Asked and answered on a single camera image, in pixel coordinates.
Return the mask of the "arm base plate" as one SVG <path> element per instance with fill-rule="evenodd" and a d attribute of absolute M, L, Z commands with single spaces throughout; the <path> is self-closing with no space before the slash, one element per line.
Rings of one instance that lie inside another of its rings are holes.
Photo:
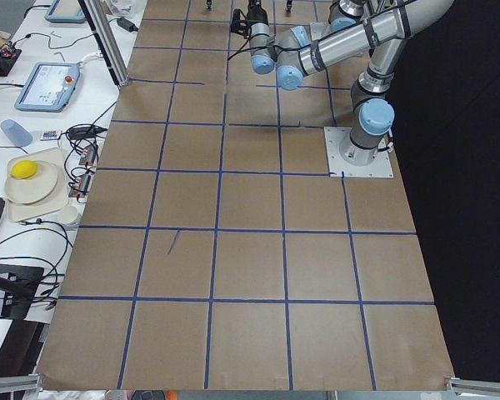
<path fill-rule="evenodd" d="M 325 127 L 328 174 L 333 178 L 393 178 L 393 169 L 385 140 L 377 147 L 361 149 L 350 138 L 350 127 Z"/>
<path fill-rule="evenodd" d="M 319 52 L 322 59 L 327 60 L 349 58 L 367 48 L 368 41 L 361 23 L 330 33 L 312 43 L 312 50 Z"/>

